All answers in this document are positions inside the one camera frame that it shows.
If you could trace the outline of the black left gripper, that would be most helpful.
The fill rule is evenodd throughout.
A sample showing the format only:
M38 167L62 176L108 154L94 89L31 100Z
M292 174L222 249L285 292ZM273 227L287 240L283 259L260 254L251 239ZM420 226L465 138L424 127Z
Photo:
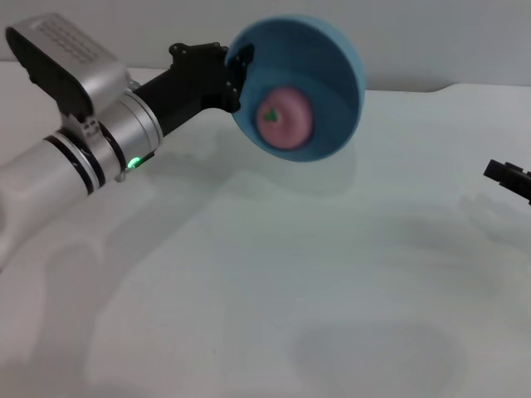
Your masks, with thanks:
M205 109L237 112L243 89L243 69L253 62L251 42L229 47L219 43L169 47L168 70L134 90L153 112L164 136Z

